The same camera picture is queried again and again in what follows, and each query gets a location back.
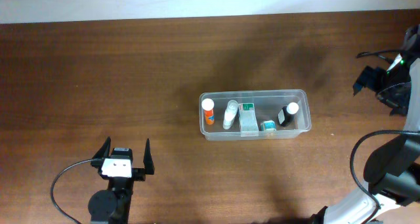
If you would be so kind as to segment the orange tube white cap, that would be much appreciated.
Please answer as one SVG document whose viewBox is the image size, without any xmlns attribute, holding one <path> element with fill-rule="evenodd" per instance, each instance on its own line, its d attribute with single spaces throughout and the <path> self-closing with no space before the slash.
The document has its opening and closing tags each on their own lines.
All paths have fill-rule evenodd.
<svg viewBox="0 0 420 224">
<path fill-rule="evenodd" d="M 201 102 L 201 107 L 203 109 L 204 118 L 207 125 L 213 125 L 215 122 L 214 106 L 215 103 L 212 99 L 203 99 Z"/>
</svg>

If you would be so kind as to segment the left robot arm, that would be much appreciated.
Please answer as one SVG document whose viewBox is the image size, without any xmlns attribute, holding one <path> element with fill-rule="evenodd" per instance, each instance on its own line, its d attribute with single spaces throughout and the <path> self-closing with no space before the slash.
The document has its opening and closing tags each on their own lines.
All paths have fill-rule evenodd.
<svg viewBox="0 0 420 224">
<path fill-rule="evenodd" d="M 111 148 L 111 138 L 105 140 L 93 156 L 91 166 L 107 180 L 108 187 L 94 193 L 89 200 L 91 223 L 128 222 L 134 183 L 145 181 L 147 175 L 155 172 L 149 139 L 146 140 L 143 164 L 142 168 L 134 168 L 130 148 Z"/>
</svg>

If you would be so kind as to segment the small jar gold lid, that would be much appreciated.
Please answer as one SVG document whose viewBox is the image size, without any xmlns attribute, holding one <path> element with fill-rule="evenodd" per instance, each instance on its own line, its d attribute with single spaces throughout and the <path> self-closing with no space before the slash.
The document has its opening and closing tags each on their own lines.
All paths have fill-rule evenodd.
<svg viewBox="0 0 420 224">
<path fill-rule="evenodd" d="M 261 123 L 262 131 L 275 131 L 276 123 L 273 120 L 266 120 Z"/>
</svg>

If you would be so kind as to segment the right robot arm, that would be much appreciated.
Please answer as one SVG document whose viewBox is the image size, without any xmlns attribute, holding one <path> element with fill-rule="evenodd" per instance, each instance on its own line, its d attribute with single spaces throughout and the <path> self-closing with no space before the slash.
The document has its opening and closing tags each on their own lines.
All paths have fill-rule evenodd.
<svg viewBox="0 0 420 224">
<path fill-rule="evenodd" d="M 365 67 L 352 88 L 354 94 L 363 88 L 374 91 L 392 115 L 406 117 L 405 126 L 374 131 L 356 142 L 350 153 L 350 174 L 357 189 L 312 215 L 310 223 L 377 223 L 382 213 L 419 202 L 419 26 L 406 30 L 395 53 L 395 59 L 386 59 L 387 70 Z M 394 138 L 371 153 L 359 180 L 353 165 L 356 151 L 365 140 L 378 135 Z"/>
</svg>

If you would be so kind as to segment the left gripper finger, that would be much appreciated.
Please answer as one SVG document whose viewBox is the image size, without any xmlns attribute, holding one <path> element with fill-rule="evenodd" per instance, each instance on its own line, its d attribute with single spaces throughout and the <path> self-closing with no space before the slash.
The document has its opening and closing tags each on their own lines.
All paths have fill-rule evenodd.
<svg viewBox="0 0 420 224">
<path fill-rule="evenodd" d="M 151 147 L 150 147 L 150 140 L 146 140 L 145 150 L 144 150 L 144 158 L 143 164 L 145 169 L 146 175 L 153 175 L 155 173 L 154 162 L 152 159 Z"/>
<path fill-rule="evenodd" d="M 106 158 L 109 157 L 111 147 L 111 138 L 107 137 L 104 144 L 94 154 L 91 161 L 92 167 L 101 167 Z"/>
</svg>

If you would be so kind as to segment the white green medicine box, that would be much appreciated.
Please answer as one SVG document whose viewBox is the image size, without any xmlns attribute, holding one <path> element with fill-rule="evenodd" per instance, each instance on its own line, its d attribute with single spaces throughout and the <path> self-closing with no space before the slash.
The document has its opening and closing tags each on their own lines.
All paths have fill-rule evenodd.
<svg viewBox="0 0 420 224">
<path fill-rule="evenodd" d="M 259 135 L 259 126 L 253 103 L 239 104 L 239 122 L 242 137 L 256 137 Z"/>
</svg>

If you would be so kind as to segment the white spray bottle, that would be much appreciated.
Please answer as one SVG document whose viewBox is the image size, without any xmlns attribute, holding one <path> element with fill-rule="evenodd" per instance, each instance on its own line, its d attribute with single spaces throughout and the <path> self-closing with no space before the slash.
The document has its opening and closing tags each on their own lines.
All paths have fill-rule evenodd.
<svg viewBox="0 0 420 224">
<path fill-rule="evenodd" d="M 225 130 L 228 130 L 232 127 L 236 118 L 236 114 L 238 112 L 238 106 L 239 104 L 235 100 L 231 100 L 228 102 L 224 113 L 224 120 L 222 125 Z"/>
</svg>

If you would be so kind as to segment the dark bottle white cap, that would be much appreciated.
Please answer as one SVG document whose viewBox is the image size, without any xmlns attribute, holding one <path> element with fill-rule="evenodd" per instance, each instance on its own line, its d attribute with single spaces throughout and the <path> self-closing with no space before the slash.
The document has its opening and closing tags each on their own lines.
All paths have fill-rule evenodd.
<svg viewBox="0 0 420 224">
<path fill-rule="evenodd" d="M 296 113 L 299 111 L 299 105 L 296 102 L 291 102 L 284 106 L 278 113 L 278 121 L 282 127 L 287 127 L 293 120 Z"/>
</svg>

